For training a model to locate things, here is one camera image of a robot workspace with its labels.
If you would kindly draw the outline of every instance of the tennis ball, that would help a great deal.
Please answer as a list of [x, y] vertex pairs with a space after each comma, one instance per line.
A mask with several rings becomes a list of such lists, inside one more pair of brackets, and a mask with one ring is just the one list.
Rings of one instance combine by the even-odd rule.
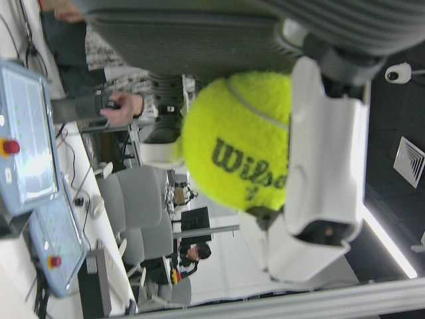
[[291, 78], [246, 72], [202, 89], [183, 122], [183, 156], [199, 191], [248, 211], [285, 203]]

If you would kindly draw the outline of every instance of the ceiling light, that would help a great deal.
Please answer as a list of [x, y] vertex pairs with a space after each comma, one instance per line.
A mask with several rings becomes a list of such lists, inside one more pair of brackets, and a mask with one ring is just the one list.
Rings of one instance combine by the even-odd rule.
[[394, 258], [394, 260], [401, 267], [401, 269], [406, 273], [407, 277], [410, 279], [416, 278], [418, 274], [413, 269], [412, 265], [407, 261], [406, 257], [401, 253], [400, 249], [396, 246], [394, 241], [392, 241], [383, 227], [378, 223], [378, 221], [373, 217], [372, 213], [366, 207], [363, 210], [363, 218], [391, 254], [391, 256]]

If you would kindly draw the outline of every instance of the air vent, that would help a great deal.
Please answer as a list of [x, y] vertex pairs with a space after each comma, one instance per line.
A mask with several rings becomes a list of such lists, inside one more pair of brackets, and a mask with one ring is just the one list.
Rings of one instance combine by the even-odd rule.
[[418, 187], [424, 170], [424, 159], [425, 153], [402, 136], [394, 161], [394, 169], [414, 188]]

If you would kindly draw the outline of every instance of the wilson logo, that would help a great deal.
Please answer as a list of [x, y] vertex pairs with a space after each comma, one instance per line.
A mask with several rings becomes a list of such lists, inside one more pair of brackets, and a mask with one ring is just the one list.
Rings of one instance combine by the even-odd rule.
[[234, 148], [220, 138], [217, 138], [212, 162], [223, 171], [236, 174], [240, 179], [249, 181], [252, 187], [247, 187], [248, 195], [245, 200], [251, 201], [258, 193], [259, 187], [274, 187], [283, 189], [286, 175], [273, 176], [269, 170], [269, 163], [265, 160], [257, 161], [246, 156], [244, 152]]

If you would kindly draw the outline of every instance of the security camera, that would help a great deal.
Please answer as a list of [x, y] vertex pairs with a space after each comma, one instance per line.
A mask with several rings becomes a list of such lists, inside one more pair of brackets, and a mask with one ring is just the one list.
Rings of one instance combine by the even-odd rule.
[[405, 84], [412, 76], [425, 74], [425, 70], [414, 70], [407, 62], [390, 66], [385, 72], [385, 80], [389, 83]]

